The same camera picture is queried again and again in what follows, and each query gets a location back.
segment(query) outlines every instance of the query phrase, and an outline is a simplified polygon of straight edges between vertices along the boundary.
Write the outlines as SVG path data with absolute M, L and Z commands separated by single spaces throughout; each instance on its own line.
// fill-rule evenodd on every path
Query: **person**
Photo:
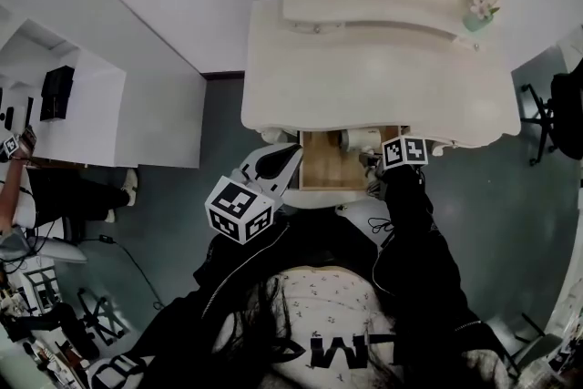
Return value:
M 114 209 L 136 202 L 138 175 L 129 169 L 121 189 L 81 179 L 72 169 L 27 166 L 34 148 L 21 141 L 8 162 L 0 163 L 0 232 L 14 226 L 33 229 L 62 217 L 115 221 Z
M 280 217 L 242 246 L 218 235 L 199 289 L 94 365 L 92 387 L 508 387 L 505 350 L 468 308 L 421 172 L 381 182 L 394 229 L 380 252 L 334 210 Z

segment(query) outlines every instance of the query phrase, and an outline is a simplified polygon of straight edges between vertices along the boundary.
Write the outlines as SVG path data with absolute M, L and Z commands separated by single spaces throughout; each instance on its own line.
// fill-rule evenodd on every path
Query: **gray floor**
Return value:
M 517 86 L 530 82 L 542 96 L 565 71 L 556 49 L 521 67 Z M 135 256 L 162 299 L 197 288 L 193 271 L 213 236 L 203 202 L 220 174 L 228 174 L 254 148 L 258 134 L 240 123 L 242 81 L 209 83 L 200 170 L 140 168 L 134 208 L 119 210 L 118 223 L 91 223 L 88 237 L 112 235 Z M 526 98 L 532 115 L 532 102 Z M 459 264 L 472 308 L 485 320 L 522 327 L 521 312 L 544 325 L 565 276 L 577 226 L 578 163 L 559 152 L 530 168 L 537 129 L 524 127 L 487 148 L 450 149 L 425 170 L 435 217 Z M 120 183 L 119 170 L 90 177 Z M 106 294 L 135 331 L 111 352 L 128 348 L 155 315 L 153 298 L 134 266 L 116 246 L 83 245 L 87 265 L 59 264 L 61 289 L 74 300 L 78 286 Z

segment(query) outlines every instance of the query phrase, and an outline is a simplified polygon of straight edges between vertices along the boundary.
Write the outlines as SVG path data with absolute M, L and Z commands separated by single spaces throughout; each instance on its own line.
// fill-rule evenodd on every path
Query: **white desk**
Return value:
M 304 34 L 281 19 L 281 0 L 256 1 L 243 125 L 312 131 L 404 125 L 468 148 L 518 134 L 510 72 L 495 56 L 450 39 L 358 24 Z

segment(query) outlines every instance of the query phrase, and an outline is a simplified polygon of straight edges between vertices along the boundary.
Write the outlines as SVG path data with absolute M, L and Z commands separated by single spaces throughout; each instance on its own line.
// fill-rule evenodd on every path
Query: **black pants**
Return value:
M 107 212 L 127 206 L 122 189 L 83 180 L 74 170 L 30 169 L 30 185 L 36 204 L 36 227 L 62 217 L 104 220 Z

